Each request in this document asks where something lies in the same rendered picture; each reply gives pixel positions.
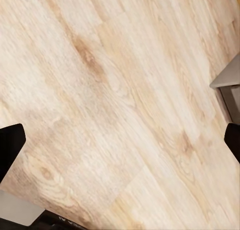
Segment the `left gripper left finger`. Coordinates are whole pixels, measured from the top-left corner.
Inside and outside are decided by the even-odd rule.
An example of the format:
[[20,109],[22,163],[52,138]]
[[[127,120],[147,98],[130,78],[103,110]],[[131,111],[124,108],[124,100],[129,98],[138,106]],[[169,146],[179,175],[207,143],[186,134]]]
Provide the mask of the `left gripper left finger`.
[[25,142],[26,135],[21,123],[0,129],[0,183]]

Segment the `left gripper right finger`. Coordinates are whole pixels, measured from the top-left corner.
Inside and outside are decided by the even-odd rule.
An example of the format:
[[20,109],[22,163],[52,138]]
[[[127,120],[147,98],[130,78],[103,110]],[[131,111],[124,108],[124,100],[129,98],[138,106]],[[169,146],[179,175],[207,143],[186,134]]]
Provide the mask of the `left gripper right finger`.
[[240,163],[240,125],[228,123],[224,141]]

